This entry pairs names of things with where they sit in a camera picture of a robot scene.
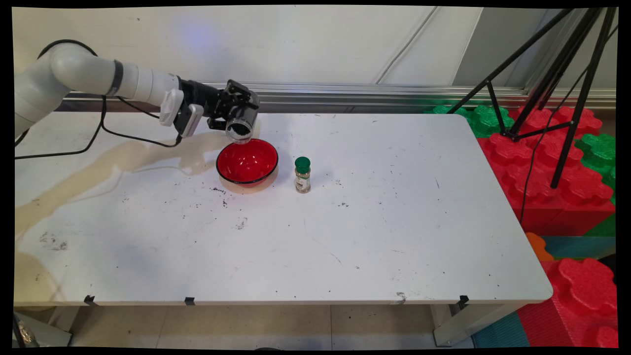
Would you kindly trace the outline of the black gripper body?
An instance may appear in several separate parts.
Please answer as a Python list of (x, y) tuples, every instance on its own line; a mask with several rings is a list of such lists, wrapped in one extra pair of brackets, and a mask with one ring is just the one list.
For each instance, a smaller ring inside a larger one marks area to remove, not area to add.
[(225, 119), (223, 112), (223, 98), (225, 89), (215, 88), (194, 80), (179, 78), (179, 89), (183, 92), (183, 100), (178, 112), (178, 118), (184, 117), (190, 104), (198, 104), (204, 110), (204, 117)]

